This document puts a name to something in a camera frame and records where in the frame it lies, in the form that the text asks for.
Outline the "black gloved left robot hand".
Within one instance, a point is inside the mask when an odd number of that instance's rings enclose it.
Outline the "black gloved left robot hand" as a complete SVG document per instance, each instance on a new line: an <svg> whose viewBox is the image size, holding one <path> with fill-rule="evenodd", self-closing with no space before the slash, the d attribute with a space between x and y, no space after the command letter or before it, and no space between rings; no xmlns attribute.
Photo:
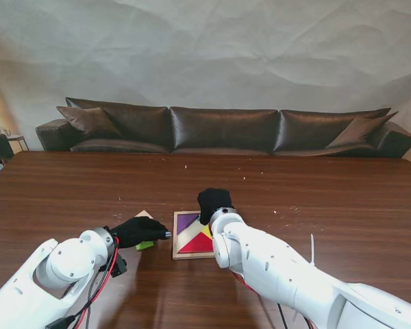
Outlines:
<svg viewBox="0 0 411 329"><path fill-rule="evenodd" d="M146 216L132 217L110 229L109 233L117 238L121 249L135 247L142 242L167 240L172 236L163 224Z"/></svg>

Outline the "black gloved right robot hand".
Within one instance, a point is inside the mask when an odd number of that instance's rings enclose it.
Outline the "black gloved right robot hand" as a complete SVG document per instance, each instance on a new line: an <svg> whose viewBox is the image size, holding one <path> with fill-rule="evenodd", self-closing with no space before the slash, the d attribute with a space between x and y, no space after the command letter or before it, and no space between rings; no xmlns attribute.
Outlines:
<svg viewBox="0 0 411 329"><path fill-rule="evenodd" d="M209 224L212 215L220 208L234 208L230 192L223 188L207 188L198 194L199 220L203 226Z"/></svg>

